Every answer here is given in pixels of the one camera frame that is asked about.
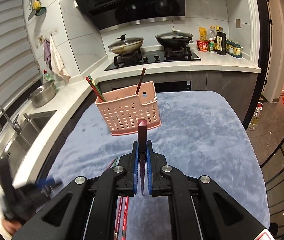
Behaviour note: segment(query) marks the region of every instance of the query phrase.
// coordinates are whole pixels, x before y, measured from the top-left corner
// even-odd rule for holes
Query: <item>black wok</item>
[[[185,47],[189,43],[193,43],[192,41],[193,35],[190,33],[183,33],[172,29],[171,33],[163,33],[155,36],[158,43],[162,46],[171,48],[171,49],[179,49]]]

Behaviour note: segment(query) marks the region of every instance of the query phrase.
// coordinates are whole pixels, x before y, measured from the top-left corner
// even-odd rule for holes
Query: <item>plastic basket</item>
[[[161,125],[158,100],[153,81],[142,83],[138,95],[138,85],[103,93],[106,102],[95,100],[104,121],[112,135],[138,132],[138,120],[147,120],[147,129]]]

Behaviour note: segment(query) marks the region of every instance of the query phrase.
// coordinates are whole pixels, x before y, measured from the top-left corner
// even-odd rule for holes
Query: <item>triangular cutout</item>
[[[72,198],[72,193],[66,194],[66,196],[57,203],[44,217],[43,221],[59,227],[62,223],[64,214]]]
[[[243,219],[243,216],[228,201],[226,201],[219,193],[213,193],[215,202],[218,205],[224,224],[226,226],[233,225]]]

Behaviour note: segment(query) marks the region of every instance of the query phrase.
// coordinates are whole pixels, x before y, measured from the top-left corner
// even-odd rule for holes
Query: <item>white countertop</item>
[[[145,50],[158,50],[156,46],[146,48]],[[260,73],[261,69],[250,63],[246,59],[234,58],[230,55],[221,56],[216,53],[200,52],[195,53],[202,59],[201,61],[176,61],[153,63],[147,65],[138,65],[116,70],[104,71],[112,62],[113,57],[105,56],[87,71],[82,73],[82,76],[91,75],[95,83],[113,80],[118,78],[125,78],[130,76],[139,76],[143,67],[146,67],[145,74],[179,72],[179,71],[199,71],[199,70],[215,70],[215,71],[240,71]],[[74,77],[74,80],[81,80],[82,77]],[[56,113],[52,116],[46,126],[43,128],[35,142],[27,152],[22,161],[14,179],[13,186],[20,187],[25,185],[28,181],[34,182],[42,168],[45,159],[50,152],[56,139],[62,132],[63,128],[78,109],[83,100],[91,92],[91,87],[86,80],[73,82],[58,88],[56,96],[46,105],[35,108],[31,102],[27,102],[20,111],[18,119],[19,123],[23,122],[23,113],[33,114],[46,111],[54,111]],[[2,131],[0,137],[0,153],[3,152],[6,143],[12,137],[14,131],[10,126]]]

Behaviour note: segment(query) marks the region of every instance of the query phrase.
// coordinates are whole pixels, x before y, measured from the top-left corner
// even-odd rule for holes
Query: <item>pan lid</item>
[[[190,38],[192,39],[193,35],[191,33],[183,33],[175,28],[172,28],[172,32],[170,33],[162,33],[156,36],[156,38],[161,39],[182,39],[182,38]]]
[[[143,38],[125,38],[126,34],[121,35],[120,38],[116,38],[116,41],[114,43],[112,43],[111,45],[109,45],[109,49],[117,47],[117,46],[123,46],[123,45],[129,45],[129,44],[135,44],[137,42],[141,42],[143,41]]]

